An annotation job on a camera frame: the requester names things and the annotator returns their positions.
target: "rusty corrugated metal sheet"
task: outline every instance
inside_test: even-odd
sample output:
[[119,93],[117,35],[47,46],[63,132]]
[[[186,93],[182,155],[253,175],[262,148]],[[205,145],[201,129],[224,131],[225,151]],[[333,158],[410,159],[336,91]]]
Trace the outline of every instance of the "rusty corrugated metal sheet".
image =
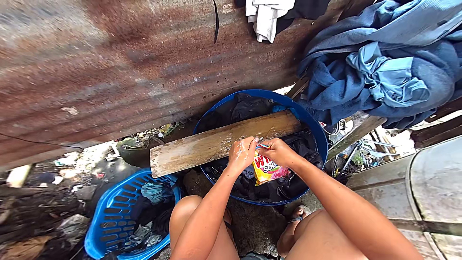
[[273,44],[217,0],[0,2],[0,170],[204,112],[245,88],[295,82],[306,43],[350,0],[332,0]]

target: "blue laundry basket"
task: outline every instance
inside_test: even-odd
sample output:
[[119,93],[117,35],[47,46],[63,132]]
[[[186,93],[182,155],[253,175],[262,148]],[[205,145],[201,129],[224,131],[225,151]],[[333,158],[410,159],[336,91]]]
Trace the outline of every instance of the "blue laundry basket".
[[[114,187],[107,190],[98,201],[95,215],[85,236],[85,250],[94,259],[101,259],[107,252],[117,249],[119,243],[127,245],[128,237],[133,235],[135,221],[130,219],[130,210],[141,195],[141,187],[146,182],[163,182],[169,184],[175,195],[175,204],[181,199],[180,188],[175,185],[176,177],[172,174],[159,178],[152,178],[151,169],[144,168],[135,172]],[[159,252],[170,243],[167,235],[158,244],[122,253],[117,256],[119,260],[146,260]]]
[[[280,105],[283,105],[286,108],[290,108],[290,109],[294,110],[295,111],[294,115],[297,117],[297,119],[300,120],[301,122],[307,124],[310,127],[311,132],[313,133],[314,139],[316,141],[317,151],[319,152],[319,155],[321,155],[321,158],[322,158],[323,162],[324,163],[326,162],[326,160],[327,160],[327,150],[328,150],[327,138],[326,138],[326,135],[324,134],[324,130],[322,130],[322,127],[319,125],[319,122],[316,121],[304,108],[302,108],[299,104],[294,102],[291,98],[289,98],[287,96],[283,96],[283,95],[278,94],[278,93],[273,92],[273,91],[269,91],[269,90],[247,89],[247,90],[238,91],[238,92],[236,92],[234,94],[231,94],[231,95],[225,97],[224,99],[220,100],[217,104],[215,104],[211,109],[209,109],[209,111],[207,111],[202,116],[202,118],[199,120],[199,122],[197,122],[196,128],[194,128],[194,134],[197,134],[197,132],[198,132],[197,127],[201,123],[203,123],[202,119],[207,114],[211,113],[212,111],[217,109],[219,106],[223,105],[224,103],[226,103],[226,102],[228,102],[230,100],[233,100],[234,95],[236,95],[238,93],[245,93],[245,94],[248,94],[248,95],[250,95],[252,97],[272,99],[276,103],[279,103]],[[213,179],[207,174],[207,172],[204,170],[204,167],[202,165],[201,165],[201,170],[205,174],[207,179],[210,182],[212,182],[213,184],[215,184]],[[254,201],[254,200],[249,200],[249,199],[245,199],[245,198],[236,197],[236,196],[233,196],[233,195],[230,195],[230,196],[235,198],[235,199],[238,199],[238,200],[250,203],[250,204],[262,205],[262,206],[276,206],[276,205],[284,205],[284,204],[290,203],[290,202],[300,198],[301,196],[303,196],[308,190],[309,190],[309,188],[307,188],[305,191],[303,191],[302,193],[300,193],[299,195],[297,195],[297,196],[295,196],[295,197],[293,197],[291,199],[283,200],[283,201],[280,201],[280,202]]]

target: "plastic basket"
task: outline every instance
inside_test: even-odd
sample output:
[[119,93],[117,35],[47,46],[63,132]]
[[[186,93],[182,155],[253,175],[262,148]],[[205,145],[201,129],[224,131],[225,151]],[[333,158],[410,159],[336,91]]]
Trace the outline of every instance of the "plastic basket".
[[[85,237],[85,250],[88,255],[94,259],[101,259],[107,252],[116,250],[120,243],[126,245],[129,242],[128,237],[136,228],[135,221],[130,219],[130,211],[138,196],[141,196],[141,187],[146,182],[169,184],[175,195],[175,204],[178,203],[181,192],[175,181],[176,177],[172,174],[154,179],[151,176],[151,169],[144,168],[107,190],[98,201],[95,215]],[[170,235],[167,235],[154,246],[122,253],[117,258],[146,260],[169,243]]]

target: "blue plastic basin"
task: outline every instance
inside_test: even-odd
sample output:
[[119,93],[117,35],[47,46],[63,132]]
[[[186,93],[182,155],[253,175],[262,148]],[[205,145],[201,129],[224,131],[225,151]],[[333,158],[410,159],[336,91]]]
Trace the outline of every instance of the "blue plastic basin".
[[[222,104],[224,104],[224,103],[226,103],[226,102],[228,102],[230,100],[233,100],[234,95],[237,94],[237,93],[246,93],[246,94],[251,95],[252,97],[260,97],[260,98],[265,98],[265,99],[272,99],[276,103],[279,103],[280,105],[283,105],[283,106],[285,106],[287,108],[293,108],[295,110],[295,112],[297,113],[298,120],[300,120],[301,122],[307,124],[309,126],[309,128],[311,129],[311,132],[313,133],[313,136],[314,136],[314,138],[316,140],[317,150],[318,150],[319,154],[321,155],[321,158],[324,161],[324,163],[326,162],[328,147],[327,147],[326,135],[324,134],[324,131],[322,130],[322,127],[319,125],[319,123],[305,109],[303,109],[299,104],[295,103],[292,99],[290,99],[287,96],[283,96],[281,94],[277,94],[276,92],[269,91],[269,90],[263,90],[263,89],[242,90],[242,91],[236,92],[234,94],[231,94],[231,95],[225,97],[224,99],[222,99],[221,101],[219,101],[216,105],[214,105],[211,109],[209,109],[209,111],[207,111],[207,113],[205,113],[204,116],[206,116],[208,113],[214,111],[215,109],[220,107]],[[197,122],[196,128],[194,129],[194,134],[197,134],[197,126],[201,124],[202,118],[199,120],[199,122]],[[210,182],[215,184],[215,182],[207,174],[207,172],[204,171],[204,168],[202,166],[201,166],[201,170],[205,174],[207,179],[209,179]],[[255,204],[255,205],[276,206],[276,205],[284,205],[284,204],[290,203],[290,202],[300,198],[301,196],[303,196],[303,194],[305,194],[308,190],[309,190],[309,188],[307,188],[305,191],[303,191],[302,193],[300,193],[299,195],[297,195],[297,196],[295,196],[295,197],[293,197],[291,199],[280,201],[280,202],[254,201],[254,200],[248,200],[248,199],[245,199],[245,198],[236,197],[236,196],[233,196],[233,195],[231,195],[231,197],[233,197],[235,199],[238,199],[238,200],[241,200],[241,201],[244,201],[244,202],[247,202],[247,203]]]

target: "plastic bag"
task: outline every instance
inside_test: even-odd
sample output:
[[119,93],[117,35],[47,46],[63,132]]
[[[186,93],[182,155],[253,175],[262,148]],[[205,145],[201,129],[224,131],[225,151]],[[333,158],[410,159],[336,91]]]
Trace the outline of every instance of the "plastic bag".
[[255,172],[256,184],[259,186],[265,182],[288,176],[289,168],[277,165],[274,161],[255,151],[254,161],[252,163]]

